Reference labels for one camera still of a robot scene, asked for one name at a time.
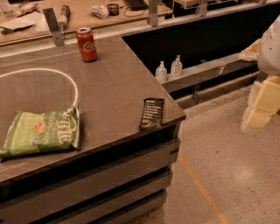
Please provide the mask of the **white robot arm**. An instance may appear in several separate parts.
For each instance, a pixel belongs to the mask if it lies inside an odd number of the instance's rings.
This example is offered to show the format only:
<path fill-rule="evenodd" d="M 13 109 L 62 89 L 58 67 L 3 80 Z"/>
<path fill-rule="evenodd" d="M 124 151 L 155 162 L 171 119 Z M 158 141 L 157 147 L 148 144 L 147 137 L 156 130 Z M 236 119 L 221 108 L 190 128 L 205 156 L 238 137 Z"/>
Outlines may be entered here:
<path fill-rule="evenodd" d="M 259 71 L 267 74 L 252 85 L 242 118 L 243 130 L 259 130 L 280 110 L 280 16 L 261 38 L 240 52 L 239 58 L 255 60 Z"/>

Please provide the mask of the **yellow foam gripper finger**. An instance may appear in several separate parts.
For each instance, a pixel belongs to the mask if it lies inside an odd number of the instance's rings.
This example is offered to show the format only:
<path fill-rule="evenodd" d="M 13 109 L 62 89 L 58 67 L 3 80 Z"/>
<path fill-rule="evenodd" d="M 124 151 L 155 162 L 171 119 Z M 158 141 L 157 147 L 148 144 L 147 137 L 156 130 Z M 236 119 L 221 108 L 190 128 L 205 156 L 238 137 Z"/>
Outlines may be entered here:
<path fill-rule="evenodd" d="M 269 75 L 264 81 L 255 81 L 248 96 L 241 123 L 243 131 L 264 128 L 280 110 L 280 77 Z"/>

